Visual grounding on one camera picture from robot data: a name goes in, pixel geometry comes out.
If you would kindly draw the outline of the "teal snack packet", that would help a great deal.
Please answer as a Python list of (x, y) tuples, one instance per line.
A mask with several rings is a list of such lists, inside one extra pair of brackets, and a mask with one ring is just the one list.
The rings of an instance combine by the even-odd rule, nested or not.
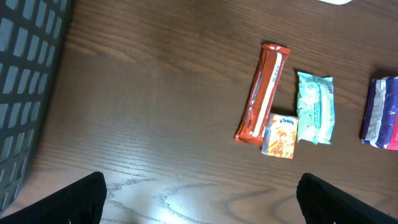
[(330, 144), (335, 125), (333, 79), (305, 72), (297, 75), (297, 140)]

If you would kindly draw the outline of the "orange snack packet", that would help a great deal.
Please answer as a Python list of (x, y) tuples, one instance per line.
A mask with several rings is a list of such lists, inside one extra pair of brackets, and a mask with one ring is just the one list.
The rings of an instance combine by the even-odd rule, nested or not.
[(292, 159), (297, 139), (298, 118), (271, 113), (264, 130), (261, 152), (267, 156)]

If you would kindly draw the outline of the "red purple snack bag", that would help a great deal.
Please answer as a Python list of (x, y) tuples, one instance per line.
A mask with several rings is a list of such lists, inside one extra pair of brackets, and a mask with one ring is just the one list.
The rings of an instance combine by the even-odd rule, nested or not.
[(361, 141), (372, 147), (397, 150), (397, 77), (371, 80)]

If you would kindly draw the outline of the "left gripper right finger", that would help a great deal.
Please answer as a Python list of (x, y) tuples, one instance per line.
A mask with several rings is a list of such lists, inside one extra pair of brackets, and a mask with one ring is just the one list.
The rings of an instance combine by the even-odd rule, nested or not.
[(397, 224), (396, 218), (311, 173), (301, 177), (296, 196), (307, 223)]

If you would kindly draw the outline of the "orange red snack bar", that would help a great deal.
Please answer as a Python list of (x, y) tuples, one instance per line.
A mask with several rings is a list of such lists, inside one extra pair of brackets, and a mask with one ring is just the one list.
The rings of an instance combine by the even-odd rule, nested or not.
[(259, 63), (235, 141), (262, 146), (274, 95), (290, 52), (290, 48), (281, 45), (262, 44)]

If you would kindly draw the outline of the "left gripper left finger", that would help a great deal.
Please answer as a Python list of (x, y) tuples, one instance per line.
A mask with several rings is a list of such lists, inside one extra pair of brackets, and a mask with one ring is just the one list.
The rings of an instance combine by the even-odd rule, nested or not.
[(99, 224), (106, 200), (104, 175), (94, 172), (1, 219), (1, 224)]

